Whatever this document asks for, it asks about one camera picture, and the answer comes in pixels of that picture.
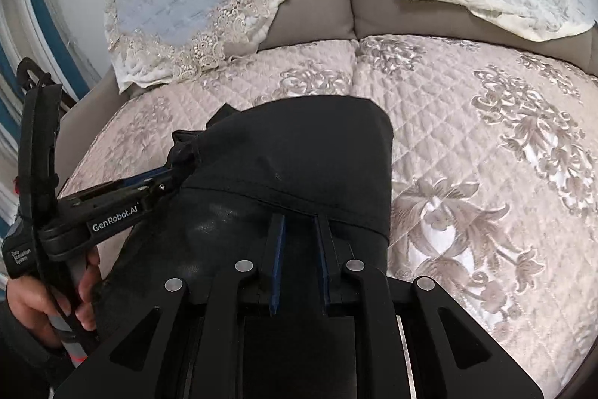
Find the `lace trim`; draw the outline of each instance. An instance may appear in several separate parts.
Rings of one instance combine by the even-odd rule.
[[[121,91],[183,80],[226,64],[234,55],[257,51],[283,0],[226,0],[209,15],[209,28],[183,46],[139,30],[121,33],[116,0],[106,0],[105,29]]]

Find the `silver screw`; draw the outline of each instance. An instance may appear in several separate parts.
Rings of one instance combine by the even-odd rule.
[[[253,269],[253,262],[251,261],[239,261],[234,265],[234,268],[240,273],[248,273]]]
[[[172,277],[164,284],[166,291],[175,292],[183,287],[183,281],[178,277]]]
[[[417,285],[424,291],[432,291],[435,286],[434,281],[432,281],[429,277],[420,277],[417,280]]]
[[[351,259],[349,262],[347,262],[347,269],[350,271],[355,271],[358,273],[359,271],[363,271],[365,268],[366,265],[359,259]]]

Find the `triangular cutout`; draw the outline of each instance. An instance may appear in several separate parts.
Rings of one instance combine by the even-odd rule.
[[[150,344],[161,315],[162,310],[160,308],[153,308],[112,351],[110,362],[122,365],[135,372],[141,372],[144,369],[145,358],[150,351]]]
[[[490,358],[490,352],[450,309],[439,308],[438,315],[447,334],[457,367],[464,370]]]

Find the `human hand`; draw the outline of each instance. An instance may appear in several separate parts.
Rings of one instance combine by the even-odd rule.
[[[100,254],[96,247],[87,253],[87,268],[78,286],[81,305],[75,310],[75,316],[84,329],[96,329],[96,319],[92,308],[92,287],[101,281]],[[56,292],[56,301],[62,311],[71,314],[71,305],[67,298]],[[50,325],[49,316],[59,316],[46,287],[34,277],[21,276],[8,281],[6,290],[8,307],[14,317],[29,330],[29,332],[49,348],[59,348],[61,341]]]

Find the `sleeve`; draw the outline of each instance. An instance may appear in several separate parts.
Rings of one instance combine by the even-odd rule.
[[[0,340],[22,357],[52,388],[56,389],[74,370],[66,351],[44,347],[13,316],[6,301],[0,303]]]

